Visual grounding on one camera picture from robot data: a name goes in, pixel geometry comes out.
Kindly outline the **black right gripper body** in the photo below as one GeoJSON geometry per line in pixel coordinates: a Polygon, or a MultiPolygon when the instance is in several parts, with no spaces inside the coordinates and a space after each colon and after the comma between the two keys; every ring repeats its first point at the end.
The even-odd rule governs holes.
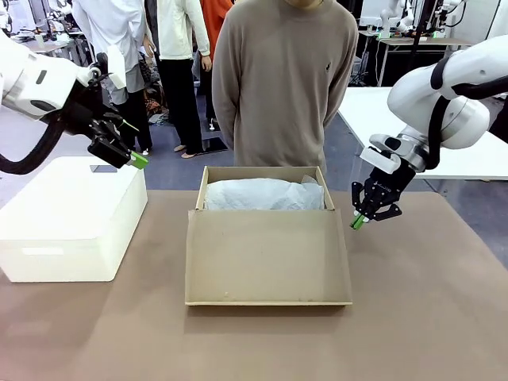
{"type": "Polygon", "coordinates": [[[373,167],[364,182],[364,202],[372,206],[389,206],[397,202],[415,175],[415,170],[405,160],[391,174],[373,167]]]}

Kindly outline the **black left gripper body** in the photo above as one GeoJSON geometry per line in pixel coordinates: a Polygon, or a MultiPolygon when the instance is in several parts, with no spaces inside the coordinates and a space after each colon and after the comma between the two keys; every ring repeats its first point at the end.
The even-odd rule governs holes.
{"type": "Polygon", "coordinates": [[[103,114],[119,113],[105,104],[101,86],[74,85],[63,107],[64,132],[94,137],[92,123],[101,121],[103,114]]]}

